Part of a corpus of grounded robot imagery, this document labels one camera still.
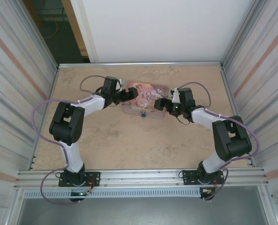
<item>ventilation grille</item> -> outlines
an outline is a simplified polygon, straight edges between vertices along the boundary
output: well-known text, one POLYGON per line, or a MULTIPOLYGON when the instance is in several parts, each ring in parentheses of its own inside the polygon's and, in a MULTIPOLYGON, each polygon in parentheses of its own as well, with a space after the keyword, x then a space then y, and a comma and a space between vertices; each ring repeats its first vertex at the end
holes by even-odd
MULTIPOLYGON (((88 196, 71 196, 71 190, 46 190, 47 198, 136 198, 136 197, 200 197, 198 187, 93 189, 88 196)), ((27 190, 25 199, 42 198, 40 190, 27 190)))

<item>wire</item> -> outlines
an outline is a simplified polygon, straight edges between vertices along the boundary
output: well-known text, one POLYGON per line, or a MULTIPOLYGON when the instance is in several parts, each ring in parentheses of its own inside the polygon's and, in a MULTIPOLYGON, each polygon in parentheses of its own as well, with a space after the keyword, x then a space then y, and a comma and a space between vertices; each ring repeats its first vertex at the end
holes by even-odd
POLYGON ((188 82, 188 83, 183 84, 182 86, 180 86, 180 87, 178 88, 178 90, 179 90, 180 88, 183 88, 183 87, 185 87, 186 85, 189 85, 189 84, 192 84, 192 83, 195 83, 195 84, 201 86, 201 87, 206 91, 206 93, 207 93, 207 95, 208 95, 208 98, 209 98, 209 105, 208 105, 208 106, 205 106, 205 108, 209 108, 209 107, 211 106, 211 104, 212 104, 211 96, 210 96, 210 93, 209 93, 208 89, 207 89, 203 84, 201 84, 201 83, 199 83, 199 82, 192 81, 192 82, 188 82))
MULTIPOLYGON (((46 7, 46 1, 44 1, 43 5, 44 5, 44 8, 47 10, 47 12, 51 15, 50 11, 49 11, 49 10, 47 9, 47 7, 46 7)), ((54 20, 54 22, 55 22, 55 25, 56 25, 55 32, 54 32, 52 35, 50 35, 50 36, 43 37, 43 39, 51 38, 51 37, 53 37, 54 35, 56 35, 56 33, 59 31, 59 25, 58 25, 58 23, 56 22, 56 20, 54 20)))
POLYGON ((99 87, 98 89, 96 89, 95 92, 99 92, 102 89, 102 87, 99 87))
POLYGON ((215 188, 215 191, 216 191, 216 188, 217 188, 217 181, 216 181, 215 178, 213 179, 213 183, 214 183, 214 188, 215 188))
POLYGON ((61 177, 61 173, 60 173, 60 172, 56 172, 56 173, 55 173, 55 177, 56 177, 56 178, 60 178, 60 177, 61 177))
POLYGON ((43 184, 44 184, 44 181, 46 180, 46 178, 47 178, 50 174, 52 174, 52 173, 54 173, 54 172, 56 172, 56 171, 62 171, 62 170, 67 169, 67 167, 69 166, 69 160, 68 160, 68 155, 67 155, 67 152, 66 152, 66 149, 65 149, 65 146, 64 146, 64 145, 62 145, 62 144, 59 143, 59 142, 55 142, 55 141, 53 141, 53 140, 50 140, 50 139, 44 137, 44 136, 39 132, 39 130, 38 130, 36 124, 35 124, 35 112, 36 112, 36 110, 37 110, 41 105, 46 104, 46 103, 50 103, 50 102, 65 102, 65 103, 69 103, 69 104, 79 104, 79 103, 84 103, 84 102, 90 101, 92 98, 93 98, 93 95, 91 95, 89 98, 84 99, 84 100, 79 101, 79 102, 67 101, 67 100, 62 100, 62 99, 49 99, 49 100, 45 100, 45 101, 43 101, 43 102, 40 102, 38 105, 36 105, 36 106, 33 108, 32 112, 31 112, 31 123, 32 123, 32 126, 33 126, 35 132, 38 134, 38 136, 41 137, 43 140, 45 140, 45 141, 47 141, 47 142, 50 142, 50 143, 52 143, 52 144, 59 145, 59 146, 62 148, 62 150, 63 150, 63 152, 64 152, 64 156, 65 156, 66 165, 65 165, 63 168, 58 168, 58 169, 52 170, 51 172, 48 172, 48 173, 45 175, 45 177, 43 178, 43 180, 42 180, 42 182, 41 182, 41 185, 40 185, 40 192, 41 192, 42 197, 43 197, 46 201, 48 201, 49 203, 51 203, 51 204, 54 204, 54 205, 71 205, 71 204, 76 204, 77 202, 64 202, 64 203, 63 203, 63 202, 55 202, 55 201, 52 201, 52 200, 48 199, 48 198, 44 195, 44 193, 43 193, 43 184))
POLYGON ((83 85, 84 81, 87 80, 87 79, 89 79, 89 78, 91 78, 91 77, 100 77, 100 78, 105 79, 104 76, 100 76, 100 75, 92 75, 92 76, 85 77, 85 78, 81 81, 81 83, 79 84, 79 89, 80 89, 81 91, 89 92, 90 94, 92 94, 91 91, 82 88, 82 85, 83 85))
POLYGON ((224 186, 224 184, 225 184, 225 182, 226 182, 226 180, 227 180, 227 178, 228 178, 228 176, 229 176, 229 170, 228 170, 228 168, 224 168, 223 170, 226 170, 226 171, 227 171, 227 174, 226 174, 226 176, 225 176, 225 178, 224 178, 224 181, 223 181, 222 185, 219 187, 219 189, 218 189, 217 191, 215 191, 214 194, 212 194, 211 196, 209 196, 209 197, 207 197, 207 198, 204 198, 205 201, 211 200, 212 198, 214 198, 214 196, 217 195, 218 192, 220 192, 221 189, 223 188, 223 186, 224 186))
POLYGON ((47 36, 47 37, 43 37, 43 39, 49 39, 49 38, 52 38, 54 35, 56 35, 56 33, 59 31, 59 25, 58 25, 58 23, 56 22, 56 21, 54 21, 55 22, 55 25, 56 25, 56 29, 55 29, 55 32, 52 34, 52 35, 50 35, 50 36, 47 36))
POLYGON ((89 180, 91 180, 91 183, 92 183, 92 187, 91 187, 91 188, 93 188, 93 187, 95 186, 95 181, 94 181, 94 179, 91 178, 91 177, 87 177, 86 179, 87 179, 87 181, 88 181, 89 184, 90 184, 90 181, 89 181, 89 180))
POLYGON ((181 171, 178 173, 178 177, 179 177, 179 178, 182 178, 182 179, 184 178, 184 177, 180 177, 180 173, 183 172, 183 171, 184 171, 184 170, 181 170, 181 171))
POLYGON ((188 123, 186 124, 186 123, 183 123, 182 121, 180 121, 178 117, 176 117, 176 118, 177 118, 177 120, 178 120, 181 124, 184 124, 184 125, 189 125, 189 124, 190 124, 190 122, 188 122, 188 123))

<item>black mounting plate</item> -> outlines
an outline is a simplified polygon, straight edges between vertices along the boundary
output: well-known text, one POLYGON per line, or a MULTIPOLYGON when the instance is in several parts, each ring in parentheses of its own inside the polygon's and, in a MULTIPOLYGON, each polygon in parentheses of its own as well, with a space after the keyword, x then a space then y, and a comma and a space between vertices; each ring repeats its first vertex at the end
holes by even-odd
POLYGON ((224 174, 222 171, 215 172, 215 174, 213 174, 213 179, 207 183, 202 183, 199 180, 199 174, 197 170, 183 170, 182 175, 184 185, 214 185, 214 179, 216 179, 217 184, 222 184, 224 181, 224 174))
MULTIPOLYGON (((68 183, 67 178, 65 177, 64 172, 60 173, 60 179, 59 179, 59 187, 76 187, 75 185, 68 183)), ((100 185, 100 172, 85 172, 85 179, 87 177, 90 177, 94 180, 94 187, 98 187, 100 185)), ((84 182, 82 185, 79 187, 91 187, 91 181, 90 183, 84 182)))

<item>pink packaging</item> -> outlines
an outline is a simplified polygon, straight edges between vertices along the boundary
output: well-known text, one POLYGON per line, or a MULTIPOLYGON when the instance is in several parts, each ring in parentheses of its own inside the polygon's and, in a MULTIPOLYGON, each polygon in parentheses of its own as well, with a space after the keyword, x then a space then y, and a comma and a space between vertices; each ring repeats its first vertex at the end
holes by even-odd
POLYGON ((127 83, 126 88, 129 87, 136 88, 138 96, 135 99, 122 103, 124 113, 163 119, 165 110, 156 110, 154 102, 159 98, 167 98, 168 87, 133 81, 127 83))

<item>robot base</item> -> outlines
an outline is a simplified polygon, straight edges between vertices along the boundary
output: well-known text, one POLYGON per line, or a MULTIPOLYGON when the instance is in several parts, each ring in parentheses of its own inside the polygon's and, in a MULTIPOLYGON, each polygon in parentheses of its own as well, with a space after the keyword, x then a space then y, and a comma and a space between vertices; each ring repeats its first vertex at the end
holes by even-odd
POLYGON ((85 172, 85 165, 79 172, 65 170, 60 173, 59 187, 91 187, 92 180, 94 187, 100 185, 100 172, 85 172))
POLYGON ((214 180, 216 180, 216 184, 222 184, 224 181, 222 171, 206 173, 202 167, 202 162, 200 162, 199 168, 196 171, 183 170, 182 175, 184 185, 214 185, 214 180))

